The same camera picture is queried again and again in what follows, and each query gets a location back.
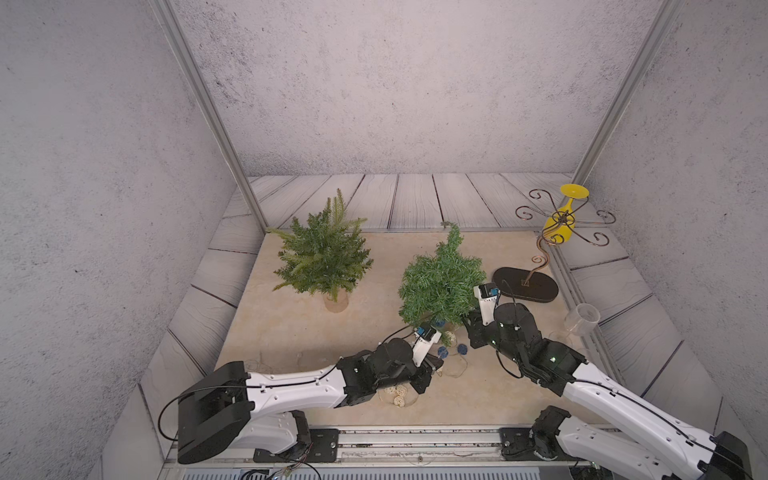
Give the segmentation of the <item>small christmas tree wooden base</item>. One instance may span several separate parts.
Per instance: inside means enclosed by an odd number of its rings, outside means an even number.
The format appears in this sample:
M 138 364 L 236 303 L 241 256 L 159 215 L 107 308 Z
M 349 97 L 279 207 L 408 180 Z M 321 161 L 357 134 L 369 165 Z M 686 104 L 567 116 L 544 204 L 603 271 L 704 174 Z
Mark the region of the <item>small christmas tree wooden base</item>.
M 487 274 L 482 260 L 460 252 L 464 237 L 459 227 L 445 222 L 447 239 L 437 244 L 432 255 L 418 255 L 406 267 L 398 290 L 404 323 L 418 327 L 443 322 L 461 327 L 470 312 L 479 306 L 474 288 L 484 284 Z

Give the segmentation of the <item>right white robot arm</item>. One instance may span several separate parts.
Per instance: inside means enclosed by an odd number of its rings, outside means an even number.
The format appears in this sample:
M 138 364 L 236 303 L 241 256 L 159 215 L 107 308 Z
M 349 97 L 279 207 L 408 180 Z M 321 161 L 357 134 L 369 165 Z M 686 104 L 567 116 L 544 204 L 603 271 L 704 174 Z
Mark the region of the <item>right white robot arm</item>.
M 615 382 L 571 347 L 542 336 L 520 303 L 482 306 L 463 321 L 472 347 L 492 347 L 519 377 L 595 413 L 618 429 L 602 431 L 555 406 L 530 430 L 534 454 L 589 461 L 627 479 L 749 479 L 746 444 L 723 431 L 689 425 Z

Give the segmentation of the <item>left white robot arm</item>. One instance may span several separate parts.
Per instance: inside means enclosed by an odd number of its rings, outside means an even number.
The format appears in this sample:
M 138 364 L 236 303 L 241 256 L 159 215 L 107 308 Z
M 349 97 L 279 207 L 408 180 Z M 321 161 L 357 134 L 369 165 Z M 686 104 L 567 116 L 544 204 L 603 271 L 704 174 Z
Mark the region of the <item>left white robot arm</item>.
M 332 366 L 289 374 L 249 372 L 244 362 L 229 362 L 174 398 L 177 461 L 196 464 L 229 448 L 299 453 L 311 441 L 308 409 L 355 406 L 403 384 L 424 393 L 443 365 L 430 352 L 435 342 L 392 338 Z

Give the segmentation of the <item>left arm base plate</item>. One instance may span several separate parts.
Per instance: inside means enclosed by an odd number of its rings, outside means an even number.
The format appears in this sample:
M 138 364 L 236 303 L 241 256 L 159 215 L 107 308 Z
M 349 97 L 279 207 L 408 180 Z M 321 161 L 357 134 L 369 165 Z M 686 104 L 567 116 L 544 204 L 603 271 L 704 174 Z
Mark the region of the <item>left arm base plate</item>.
M 255 463 L 334 463 L 338 456 L 340 430 L 311 428 L 306 415 L 294 410 L 261 417 L 256 423 Z

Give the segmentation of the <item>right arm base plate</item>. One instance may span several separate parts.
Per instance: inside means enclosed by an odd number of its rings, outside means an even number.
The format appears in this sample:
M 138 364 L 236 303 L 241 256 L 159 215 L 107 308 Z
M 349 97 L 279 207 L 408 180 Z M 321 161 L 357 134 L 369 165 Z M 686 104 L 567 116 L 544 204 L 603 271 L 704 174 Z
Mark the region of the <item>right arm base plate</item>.
M 558 443 L 561 424 L 571 414 L 562 408 L 548 406 L 530 427 L 503 427 L 500 435 L 501 456 L 505 461 L 556 461 L 569 456 Z

